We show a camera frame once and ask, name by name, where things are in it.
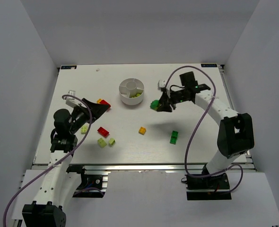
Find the green black lego stack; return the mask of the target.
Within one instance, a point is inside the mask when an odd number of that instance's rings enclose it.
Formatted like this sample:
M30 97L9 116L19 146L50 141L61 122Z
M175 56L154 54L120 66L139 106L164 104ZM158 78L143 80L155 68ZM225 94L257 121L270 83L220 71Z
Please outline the green black lego stack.
M159 100L154 100L151 102L150 104L150 108L153 109L153 110L157 110L158 108L160 107L160 103L159 103Z

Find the green long lego brick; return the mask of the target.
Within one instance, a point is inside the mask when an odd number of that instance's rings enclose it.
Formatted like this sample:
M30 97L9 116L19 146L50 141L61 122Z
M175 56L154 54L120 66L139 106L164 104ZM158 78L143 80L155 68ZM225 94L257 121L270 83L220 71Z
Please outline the green long lego brick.
M174 145L176 144L177 139L178 139L178 134L179 134L179 132L172 131L171 138L170 138L170 144L174 144Z

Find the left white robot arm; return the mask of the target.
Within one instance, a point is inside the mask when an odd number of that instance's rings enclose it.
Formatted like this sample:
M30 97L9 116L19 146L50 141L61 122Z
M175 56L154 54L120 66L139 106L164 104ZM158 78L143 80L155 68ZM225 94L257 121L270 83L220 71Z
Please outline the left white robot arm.
M36 196L22 210L27 227L66 225L64 207L85 178L82 167L69 166L80 146L76 132L86 123L94 123L110 108L107 104L92 103L84 98L77 104L77 97L73 95L65 95L64 98L73 111L59 109L53 115L49 165L39 174L43 181Z

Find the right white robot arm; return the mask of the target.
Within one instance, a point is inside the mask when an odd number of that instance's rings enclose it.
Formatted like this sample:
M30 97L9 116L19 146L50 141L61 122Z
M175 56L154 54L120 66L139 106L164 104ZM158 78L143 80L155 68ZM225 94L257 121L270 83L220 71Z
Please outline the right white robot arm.
M160 80L158 89L162 96L154 109L172 112L176 104L191 101L204 110L219 126L217 151L204 166L201 178L222 175L242 154L254 147L253 122L248 113L239 113L216 97L216 89L199 84L192 71L180 75L181 86L173 91L168 81Z

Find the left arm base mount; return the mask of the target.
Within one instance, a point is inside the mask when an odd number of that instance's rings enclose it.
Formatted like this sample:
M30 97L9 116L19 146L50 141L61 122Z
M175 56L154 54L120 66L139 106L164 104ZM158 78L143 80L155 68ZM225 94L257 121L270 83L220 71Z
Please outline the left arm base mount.
M67 173L76 173L81 179L80 185L73 194L74 198L103 198L103 175L90 173L81 165L69 166Z

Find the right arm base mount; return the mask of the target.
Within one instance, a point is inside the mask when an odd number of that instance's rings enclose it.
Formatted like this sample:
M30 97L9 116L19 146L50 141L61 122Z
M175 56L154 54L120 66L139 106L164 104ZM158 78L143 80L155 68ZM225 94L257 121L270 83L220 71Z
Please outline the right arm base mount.
M186 185L188 201L224 201L232 199L227 174L209 178L192 178L186 175L181 179L181 183Z

